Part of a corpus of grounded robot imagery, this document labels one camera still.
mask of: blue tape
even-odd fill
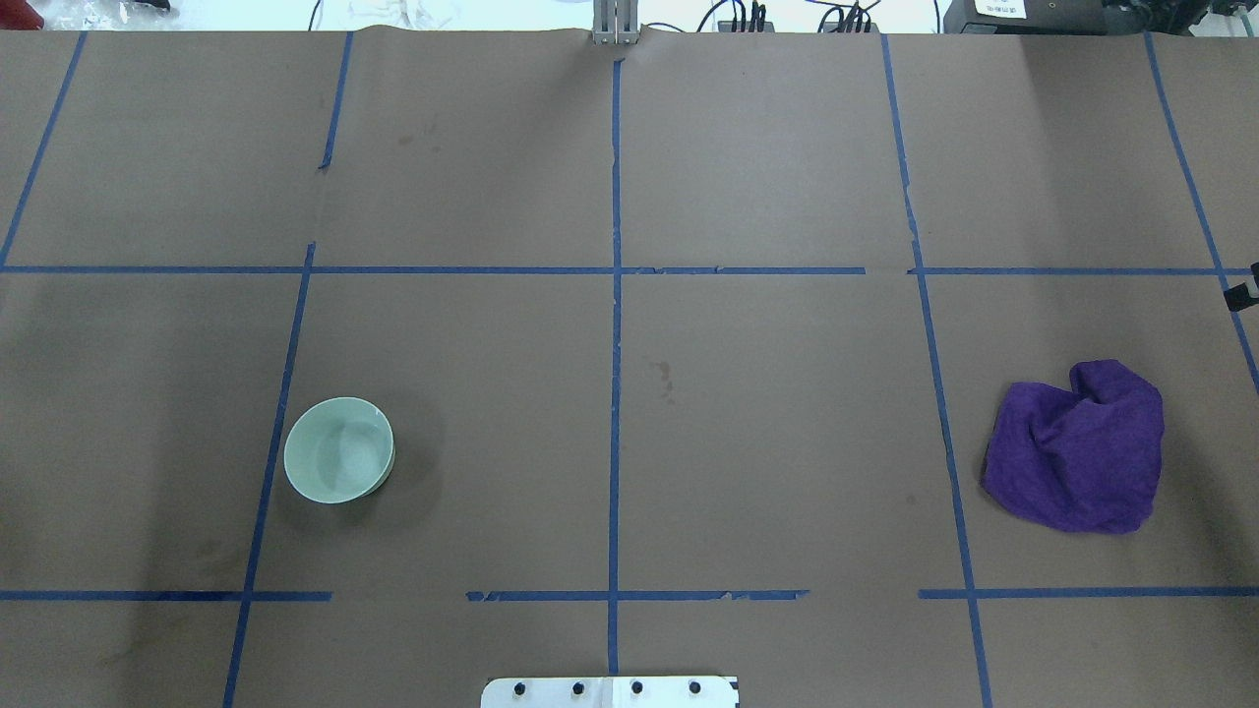
[[[297,360],[297,343],[302,333],[302,316],[306,312],[306,294],[311,282],[311,267],[315,263],[315,244],[306,247],[306,262],[302,266],[302,282],[297,288],[297,305],[293,309],[293,325],[288,333],[288,351],[285,355],[285,373],[279,379],[279,397],[276,402],[276,421],[271,428],[271,448],[267,451],[267,467],[262,476],[262,493],[258,496],[258,515],[253,524],[253,542],[249,545],[249,563],[244,572],[244,591],[240,598],[240,612],[237,616],[235,640],[232,644],[232,663],[228,666],[228,680],[223,689],[223,708],[230,708],[235,700],[235,683],[240,673],[240,655],[244,651],[244,637],[249,627],[249,605],[253,596],[253,583],[258,574],[258,558],[262,556],[262,534],[267,528],[267,508],[271,504],[271,486],[276,477],[276,460],[279,456],[279,438],[285,428],[285,412],[288,408],[288,388],[293,380],[293,363]]]
[[[331,592],[267,590],[253,591],[251,602],[331,602]]]
[[[218,590],[0,590],[6,602],[239,602],[239,591]]]
[[[621,670],[621,66],[612,63],[612,411],[608,446],[608,675]]]
[[[792,602],[808,595],[807,590],[623,590],[626,602],[711,602],[747,600],[750,602]]]
[[[864,276],[861,267],[817,267],[817,268],[763,268],[763,267],[650,267],[624,268],[631,276]]]
[[[919,267],[909,275],[924,276],[1215,276],[1215,268],[928,268]]]
[[[909,232],[913,234],[914,268],[918,271],[918,299],[923,307],[923,326],[927,330],[927,349],[932,363],[932,379],[935,385],[935,408],[940,420],[940,435],[944,438],[944,460],[948,465],[949,486],[953,494],[953,523],[957,529],[957,545],[962,557],[962,578],[967,590],[974,588],[974,574],[971,571],[971,545],[966,533],[966,513],[962,509],[962,488],[957,479],[957,459],[953,454],[953,432],[949,428],[948,402],[944,397],[944,383],[940,373],[939,348],[935,343],[935,325],[932,320],[930,294],[927,290],[927,276],[923,275],[925,267],[923,262],[922,242],[918,233],[918,218],[914,215],[914,205],[909,199],[909,157],[905,151],[905,137],[900,123],[900,105],[896,100],[896,79],[891,66],[891,45],[888,35],[880,34],[883,43],[883,68],[888,79],[888,101],[891,107],[891,127],[896,139],[896,157],[900,163],[900,186],[905,195],[905,218],[909,220]],[[983,648],[983,627],[980,624],[980,605],[974,601],[969,603],[971,615],[971,640],[974,645],[974,664],[980,678],[980,697],[985,708],[992,708],[992,687],[988,682],[988,658]]]
[[[239,602],[237,590],[0,590],[0,602]],[[331,602],[331,592],[256,592],[254,602]]]
[[[5,273],[71,275],[298,275],[301,266],[4,266]]]
[[[807,590],[619,590],[618,602],[705,602],[718,600],[752,602],[791,602],[808,595]],[[607,602],[602,590],[495,590],[467,592],[468,602]]]
[[[336,126],[341,122],[341,100],[345,97],[345,77],[350,72],[350,50],[354,49],[354,33],[345,33],[345,48],[341,49],[341,74],[336,79],[336,98],[332,101],[332,120],[327,125],[327,142],[324,144],[324,161],[319,169],[325,170],[332,164],[332,147],[336,145]]]
[[[301,266],[3,266],[5,273],[74,275],[301,275]],[[315,266],[315,275],[501,275],[501,276],[611,276],[607,266]],[[623,267],[622,276],[864,276],[862,267],[760,268],[760,267]]]
[[[1206,209],[1202,207],[1202,198],[1197,191],[1197,181],[1194,180],[1194,170],[1188,166],[1188,157],[1185,155],[1185,146],[1181,144],[1180,131],[1176,130],[1176,118],[1172,116],[1171,103],[1167,101],[1167,91],[1163,87],[1163,73],[1158,69],[1158,55],[1155,52],[1155,35],[1146,33],[1146,57],[1149,58],[1149,73],[1155,78],[1155,89],[1158,92],[1158,103],[1163,108],[1163,120],[1167,121],[1167,132],[1172,139],[1172,147],[1176,149],[1176,160],[1180,161],[1181,173],[1185,175],[1185,184],[1188,186],[1190,199],[1194,202],[1194,212],[1197,214],[1197,223],[1202,228],[1202,238],[1206,239],[1206,249],[1211,252],[1211,263],[1215,265],[1215,273],[1220,280],[1220,291],[1229,288],[1228,271],[1224,261],[1220,260],[1220,249],[1215,244],[1215,236],[1211,233],[1211,224],[1206,219]],[[1238,343],[1250,370],[1250,382],[1259,393],[1259,368],[1255,367],[1254,350],[1246,338],[1246,330],[1241,326],[1241,319],[1233,312],[1233,326],[1238,333]]]
[[[1259,597],[1256,586],[932,588],[922,600],[1054,600],[1081,597]]]
[[[465,593],[468,602],[607,602],[602,590],[495,590]]]
[[[18,205],[13,210],[13,219],[9,220],[9,232],[0,244],[0,266],[9,260],[9,251],[13,249],[13,239],[18,236],[18,226],[21,224],[21,214],[26,210],[26,200],[30,190],[35,186],[35,178],[39,176],[39,166],[44,163],[44,152],[48,150],[48,141],[53,137],[53,128],[57,127],[57,118],[65,105],[65,94],[71,91],[71,82],[74,81],[74,71],[78,69],[79,57],[83,55],[83,45],[87,43],[87,33],[81,31],[78,42],[74,43],[74,53],[71,54],[71,63],[65,67],[65,77],[62,78],[62,89],[57,92],[57,101],[53,111],[48,116],[48,125],[44,126],[44,135],[39,139],[39,147],[35,149],[35,159],[30,161],[30,170],[26,171],[26,183],[21,186],[21,195],[18,197]]]
[[[565,266],[316,266],[317,275],[609,276],[608,267]]]

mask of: light green bowl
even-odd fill
[[[361,398],[331,398],[302,413],[285,442],[285,474],[320,504],[366,496],[393,469],[389,420]]]

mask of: dark stain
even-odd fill
[[[213,538],[208,538],[208,539],[203,540],[196,547],[196,551],[195,551],[196,557],[198,558],[206,558],[206,557],[214,556],[214,552],[219,549],[219,545],[220,545],[220,542],[218,542],[218,540],[215,540]]]
[[[648,362],[651,368],[660,370],[660,380],[665,384],[665,391],[660,394],[666,403],[674,403],[674,380],[672,380],[672,368],[669,362]]]
[[[101,656],[99,659],[97,659],[96,665],[112,666],[113,664],[117,664],[120,661],[126,661],[128,659],[135,658],[137,654],[140,654],[146,649],[156,646],[169,639],[174,639],[175,636],[184,634],[184,627],[188,626],[188,621],[190,619],[191,617],[189,615],[180,615],[174,620],[171,620],[170,624],[167,624],[166,626],[159,627],[155,631],[146,632],[142,634],[141,636],[135,637],[133,640],[131,640],[131,644],[127,645],[127,648],[123,649],[122,651],[115,651],[113,654],[106,654],[104,656]]]
[[[239,573],[248,558],[248,548],[237,548],[229,553],[203,557],[201,573],[212,578],[233,577]]]

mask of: purple towel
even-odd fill
[[[1163,399],[1107,359],[1071,368],[1071,391],[1010,387],[983,489],[1011,514],[1065,532],[1131,533],[1153,511]]]

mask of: white label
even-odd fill
[[[1027,19],[1024,0],[974,0],[974,11],[993,18]]]

